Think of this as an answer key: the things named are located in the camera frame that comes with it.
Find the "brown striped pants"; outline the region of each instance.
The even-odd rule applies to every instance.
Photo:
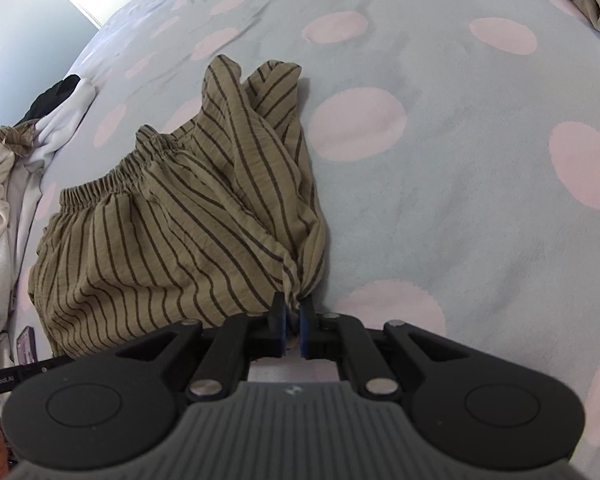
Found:
[[[184,318],[220,325],[289,307],[324,268],[325,226],[296,110],[298,65],[243,84],[216,57],[202,109],[170,135],[150,126],[103,178],[66,189],[29,295],[55,355],[90,354]]]

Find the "silver bolt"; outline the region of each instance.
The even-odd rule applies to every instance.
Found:
[[[222,391],[222,384],[215,379],[200,379],[189,385],[189,391],[199,397],[211,397]]]
[[[365,384],[366,390],[374,395],[391,395],[398,391],[398,383],[386,377],[376,377]]]

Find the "elastic waistband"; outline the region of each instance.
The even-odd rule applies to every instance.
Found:
[[[176,143],[170,136],[155,134],[147,137],[146,133],[138,132],[136,148],[123,158],[113,170],[97,180],[63,189],[60,192],[61,212],[62,210],[84,209],[112,194],[137,189],[144,178],[144,170],[147,165],[164,152],[175,148]]]

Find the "bed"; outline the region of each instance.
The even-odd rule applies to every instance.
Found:
[[[70,69],[97,97],[42,181],[11,319],[61,189],[200,107],[222,52],[302,66],[328,229],[324,310],[404,319],[550,374],[586,404],[573,463],[600,479],[600,33],[569,0],[133,0]],[[253,377],[328,380],[292,357]]]

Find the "smartphone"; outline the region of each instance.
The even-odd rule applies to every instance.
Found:
[[[24,327],[16,341],[18,349],[18,364],[28,365],[38,361],[36,354],[36,338],[32,326]]]

